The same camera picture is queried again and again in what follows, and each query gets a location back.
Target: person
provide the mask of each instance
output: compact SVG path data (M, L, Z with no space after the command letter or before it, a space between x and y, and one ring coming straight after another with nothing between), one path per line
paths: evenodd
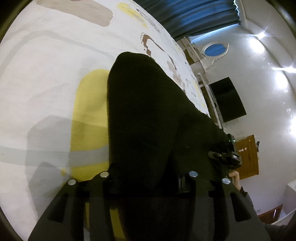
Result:
M248 202L252 205L252 207L254 207L251 197L246 191L244 191L243 187L240 185L239 172L232 170L231 172L229 172L228 176L234 178L234 186L248 200ZM287 228L286 225L277 226L277 225L267 224L263 222L261 223L262 223L262 226L267 231L268 235L270 236L271 241L278 240L278 238L284 233L285 229Z

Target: white wall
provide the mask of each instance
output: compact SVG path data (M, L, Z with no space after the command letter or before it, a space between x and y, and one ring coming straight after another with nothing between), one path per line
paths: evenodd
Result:
M281 67L296 68L296 39L282 16L266 0L241 0L246 16L246 28L253 34L265 31L262 43L277 59ZM296 74L287 73L296 89Z
M260 141L259 175L242 180L241 185L261 214L282 204L286 185L296 179L296 136L290 131L296 98L290 85L279 87L278 76L282 83L285 76L272 70L276 60L268 51L255 53L251 38L235 25L205 35L195 44L229 43L228 53L207 69L206 77L210 83L230 77L245 107L247 115L225 123L224 131L236 138L254 134Z

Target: black screen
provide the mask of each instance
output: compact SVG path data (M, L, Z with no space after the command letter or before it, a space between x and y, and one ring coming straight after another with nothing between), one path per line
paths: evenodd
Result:
M210 84L210 87L216 98L224 122L247 114L229 77Z

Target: bed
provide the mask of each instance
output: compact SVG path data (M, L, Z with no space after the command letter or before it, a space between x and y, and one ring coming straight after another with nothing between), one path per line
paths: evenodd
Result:
M209 115L181 48L131 0L33 0L0 43L0 206L23 240L69 178L108 168L107 78L125 51Z

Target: wooden door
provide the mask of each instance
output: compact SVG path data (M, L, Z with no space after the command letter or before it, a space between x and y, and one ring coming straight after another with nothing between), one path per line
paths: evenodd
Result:
M239 172L239 178L244 179L258 175L259 166L254 135L237 141L236 148L239 155L242 157L242 166L236 170Z
M282 207L283 205L279 205L278 207L270 211L267 211L263 214L258 215L258 217L261 220L261 222L272 224L279 219L279 215L281 214Z

